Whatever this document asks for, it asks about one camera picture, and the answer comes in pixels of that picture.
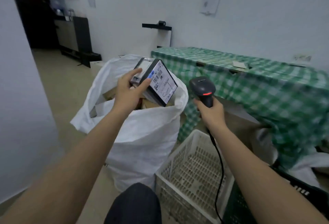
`hand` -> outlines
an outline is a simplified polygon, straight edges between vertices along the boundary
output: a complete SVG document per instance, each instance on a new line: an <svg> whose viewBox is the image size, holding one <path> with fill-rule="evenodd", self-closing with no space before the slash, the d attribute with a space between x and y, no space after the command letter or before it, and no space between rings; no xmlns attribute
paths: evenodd
<svg viewBox="0 0 329 224"><path fill-rule="evenodd" d="M212 100L212 107L208 108L200 100L193 99L203 122L210 131L214 128L226 127L223 105L215 97L212 97Z"/></svg>
<svg viewBox="0 0 329 224"><path fill-rule="evenodd" d="M128 115L136 108L142 93L151 83L151 79L147 78L137 88L129 89L130 80L134 75L140 73L141 71L142 68L131 70L118 80L117 92L115 94L112 110L124 114L125 117L128 117Z"/></svg>

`person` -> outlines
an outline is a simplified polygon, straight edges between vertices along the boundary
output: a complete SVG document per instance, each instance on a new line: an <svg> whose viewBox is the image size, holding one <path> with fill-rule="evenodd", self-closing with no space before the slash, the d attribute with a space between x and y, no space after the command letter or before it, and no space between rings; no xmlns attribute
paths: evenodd
<svg viewBox="0 0 329 224"><path fill-rule="evenodd" d="M123 122L150 85L150 79L146 79L136 89L129 89L130 79L141 71L135 69L119 78L112 110L12 205L1 219L3 224L77 221ZM228 129L223 105L216 98L213 100L212 108L201 101L194 102L257 223L328 223L310 202ZM161 223L159 200L147 186L132 185L115 199L105 223Z"/></svg>

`wall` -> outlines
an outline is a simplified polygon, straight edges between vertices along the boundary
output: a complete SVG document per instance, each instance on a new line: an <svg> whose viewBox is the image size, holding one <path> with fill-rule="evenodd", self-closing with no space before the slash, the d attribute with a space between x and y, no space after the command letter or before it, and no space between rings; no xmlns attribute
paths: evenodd
<svg viewBox="0 0 329 224"><path fill-rule="evenodd" d="M142 23L165 20L172 46L208 49L289 61L313 56L311 65L329 71L327 0L220 0L215 17L199 13L201 0L66 0L89 19L93 50L105 60L134 52L148 55L156 30Z"/></svg>
<svg viewBox="0 0 329 224"><path fill-rule="evenodd" d="M0 0L0 203L61 154L57 129L14 0Z"/></svg>

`green checkered tablecloth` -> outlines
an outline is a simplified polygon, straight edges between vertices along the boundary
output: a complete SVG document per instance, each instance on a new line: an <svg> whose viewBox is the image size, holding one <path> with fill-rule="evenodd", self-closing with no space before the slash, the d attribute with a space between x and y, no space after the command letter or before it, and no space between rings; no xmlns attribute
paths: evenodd
<svg viewBox="0 0 329 224"><path fill-rule="evenodd" d="M313 68L290 66L277 61L188 48L158 48L152 58L187 86L191 78L208 76L216 85L215 95L243 105L259 122L272 128L273 144L284 168L292 167L309 148L328 133L329 77ZM248 68L232 66L244 62ZM185 107L187 120L179 131L183 141L200 121L191 98Z"/></svg>

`barcode scanner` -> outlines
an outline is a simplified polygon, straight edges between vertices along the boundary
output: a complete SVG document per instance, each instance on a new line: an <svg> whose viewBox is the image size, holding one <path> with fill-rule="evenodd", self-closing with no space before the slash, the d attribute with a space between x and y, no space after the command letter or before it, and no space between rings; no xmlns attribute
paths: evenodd
<svg viewBox="0 0 329 224"><path fill-rule="evenodd" d="M191 79L189 84L190 84L190 89L200 99L200 101L205 106L207 106L208 108L211 108L212 107L212 101L213 101L212 96L216 91L216 87L215 87L214 83L209 78L207 78L206 76L201 76L201 77L195 77L195 78ZM221 178L220 178L220 185L218 187L217 194L216 194L216 199L215 199L215 210L216 210L216 214L217 214L218 218L220 219L221 223L224 223L222 218L220 218L220 215L219 215L218 210L217 210L218 195L220 193L220 188L222 186L223 179L224 179L224 165L223 165L222 157L220 156L220 152L217 148L215 139L213 138L213 136L211 135L211 133L208 129L207 129L207 131L209 133L211 142L215 146L216 151L218 153L218 156L220 157L220 165L222 167L222 175L221 175Z"/></svg>

